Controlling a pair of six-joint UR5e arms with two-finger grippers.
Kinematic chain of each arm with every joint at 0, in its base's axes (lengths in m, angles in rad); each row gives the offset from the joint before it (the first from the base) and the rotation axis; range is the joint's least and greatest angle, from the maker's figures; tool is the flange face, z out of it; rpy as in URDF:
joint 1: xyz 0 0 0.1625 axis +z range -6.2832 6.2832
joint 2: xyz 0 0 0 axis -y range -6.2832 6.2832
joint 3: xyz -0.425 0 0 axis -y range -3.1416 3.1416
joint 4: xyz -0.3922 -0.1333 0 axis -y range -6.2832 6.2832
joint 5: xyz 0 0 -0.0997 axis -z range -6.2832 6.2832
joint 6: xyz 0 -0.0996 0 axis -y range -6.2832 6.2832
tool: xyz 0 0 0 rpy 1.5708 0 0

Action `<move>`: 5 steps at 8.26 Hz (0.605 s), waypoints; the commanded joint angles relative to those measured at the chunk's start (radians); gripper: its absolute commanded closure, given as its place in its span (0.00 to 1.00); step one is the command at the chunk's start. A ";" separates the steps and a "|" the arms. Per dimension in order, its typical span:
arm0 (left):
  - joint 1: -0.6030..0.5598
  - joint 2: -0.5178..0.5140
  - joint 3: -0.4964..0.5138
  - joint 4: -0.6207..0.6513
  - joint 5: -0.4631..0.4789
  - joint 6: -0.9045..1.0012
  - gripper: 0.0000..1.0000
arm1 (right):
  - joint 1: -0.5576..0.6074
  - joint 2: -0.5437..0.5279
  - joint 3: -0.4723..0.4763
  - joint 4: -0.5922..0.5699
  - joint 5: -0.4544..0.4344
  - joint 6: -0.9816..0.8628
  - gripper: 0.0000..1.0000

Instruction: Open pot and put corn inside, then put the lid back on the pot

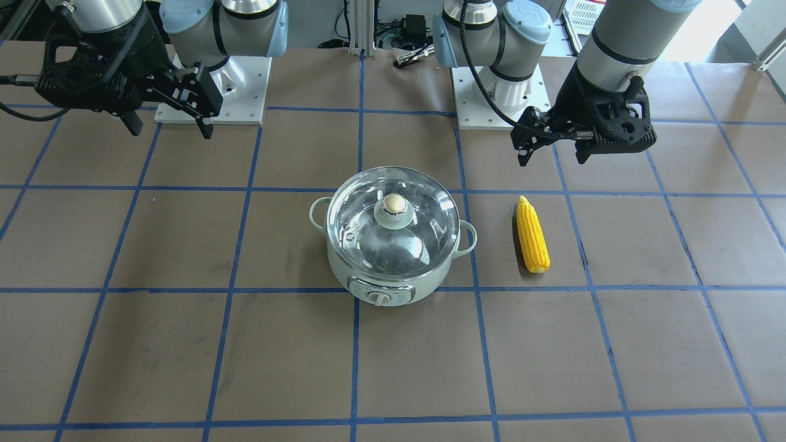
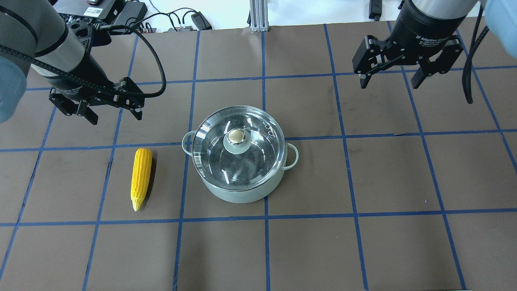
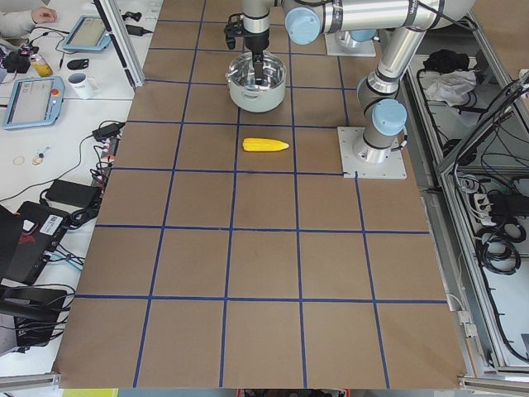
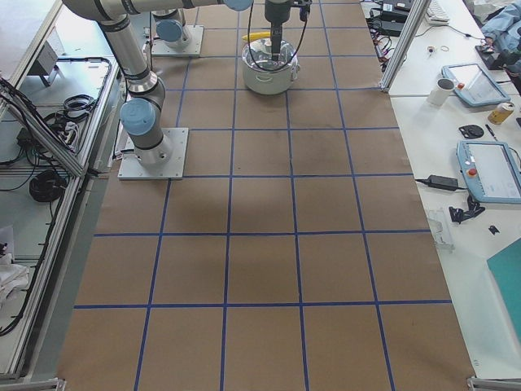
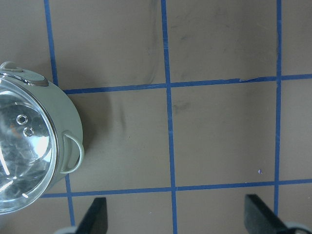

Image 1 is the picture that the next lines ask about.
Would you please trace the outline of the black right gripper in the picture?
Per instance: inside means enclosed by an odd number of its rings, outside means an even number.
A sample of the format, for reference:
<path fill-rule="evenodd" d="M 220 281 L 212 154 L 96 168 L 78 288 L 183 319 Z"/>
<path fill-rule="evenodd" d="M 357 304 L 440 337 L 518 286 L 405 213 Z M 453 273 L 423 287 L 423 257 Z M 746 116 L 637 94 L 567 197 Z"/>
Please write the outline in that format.
<path fill-rule="evenodd" d="M 224 102 L 208 70 L 177 68 L 155 25 L 124 25 L 81 39 L 50 37 L 36 92 L 61 108 L 120 114 L 132 136 L 144 127 L 134 110 L 143 103 L 165 103 L 195 118 L 205 140 L 212 118 Z"/>

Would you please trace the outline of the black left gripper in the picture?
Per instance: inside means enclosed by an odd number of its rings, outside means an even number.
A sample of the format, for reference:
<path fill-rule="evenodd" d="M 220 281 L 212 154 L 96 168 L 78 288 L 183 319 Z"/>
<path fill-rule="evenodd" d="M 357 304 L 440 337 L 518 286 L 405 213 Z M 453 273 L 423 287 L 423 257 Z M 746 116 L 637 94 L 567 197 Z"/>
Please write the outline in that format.
<path fill-rule="evenodd" d="M 607 91 L 591 84 L 573 66 L 552 108 L 525 108 L 512 131 L 520 167 L 534 152 L 559 140 L 573 140 L 580 165 L 593 154 L 641 153 L 656 143 L 645 81 L 632 76 L 623 91 Z"/>

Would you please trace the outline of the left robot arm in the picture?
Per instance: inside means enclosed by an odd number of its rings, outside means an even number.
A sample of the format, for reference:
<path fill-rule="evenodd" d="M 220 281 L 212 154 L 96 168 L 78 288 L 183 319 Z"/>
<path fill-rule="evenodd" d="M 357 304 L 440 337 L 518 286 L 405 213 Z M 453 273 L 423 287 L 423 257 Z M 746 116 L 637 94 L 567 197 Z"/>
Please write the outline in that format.
<path fill-rule="evenodd" d="M 432 20 L 432 39 L 441 66 L 468 68 L 483 107 L 510 126 L 521 167 L 537 149 L 563 140 L 575 143 L 584 163 L 656 143 L 645 75 L 698 6 L 607 1 L 547 110 L 527 92 L 553 30 L 536 2 L 446 1 Z"/>

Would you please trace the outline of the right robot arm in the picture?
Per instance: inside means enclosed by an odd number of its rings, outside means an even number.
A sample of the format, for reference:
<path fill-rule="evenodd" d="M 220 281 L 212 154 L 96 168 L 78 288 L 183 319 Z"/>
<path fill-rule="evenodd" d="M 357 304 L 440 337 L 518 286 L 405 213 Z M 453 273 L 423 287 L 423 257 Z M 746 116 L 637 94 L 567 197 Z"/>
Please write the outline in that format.
<path fill-rule="evenodd" d="M 137 136 L 138 109 L 155 121 L 263 123 L 273 58 L 287 48 L 284 1 L 163 1 L 160 22 L 143 1 L 59 1 L 70 34 L 48 37 L 41 72 L 29 81 L 48 103 L 106 112 Z"/>

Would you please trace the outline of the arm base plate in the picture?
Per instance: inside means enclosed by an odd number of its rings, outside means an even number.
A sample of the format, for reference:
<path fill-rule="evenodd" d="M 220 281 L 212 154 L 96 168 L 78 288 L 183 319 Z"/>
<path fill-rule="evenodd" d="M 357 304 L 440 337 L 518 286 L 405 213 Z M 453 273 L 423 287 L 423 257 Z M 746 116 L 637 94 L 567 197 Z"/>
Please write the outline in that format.
<path fill-rule="evenodd" d="M 452 68 L 450 73 L 460 130 L 511 131 L 512 126 L 497 115 L 483 97 L 470 68 Z M 519 120 L 529 106 L 543 112 L 552 107 L 538 64 L 532 76 L 519 83 L 501 79 L 487 67 L 479 68 L 478 74 L 491 101 L 511 120 Z"/>
<path fill-rule="evenodd" d="M 263 124 L 271 58 L 233 56 L 211 78 L 224 98 L 213 124 Z"/>

